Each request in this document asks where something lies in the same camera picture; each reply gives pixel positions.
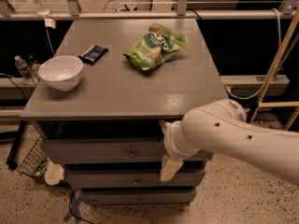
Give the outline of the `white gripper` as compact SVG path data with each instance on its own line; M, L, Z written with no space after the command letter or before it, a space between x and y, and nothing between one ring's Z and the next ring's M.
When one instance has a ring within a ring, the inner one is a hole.
M183 165L182 160L194 156L199 148L191 144L181 129L181 122L167 122L163 119L159 124L164 133L164 146L167 154L163 157L160 180L170 181Z

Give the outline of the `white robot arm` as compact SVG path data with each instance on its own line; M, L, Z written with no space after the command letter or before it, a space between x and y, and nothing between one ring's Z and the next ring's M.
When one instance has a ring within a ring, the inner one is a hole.
M223 99L187 112L181 121L160 122L164 147L160 180L171 180L183 162L201 150L244 161L299 186L299 133L246 123L237 102Z

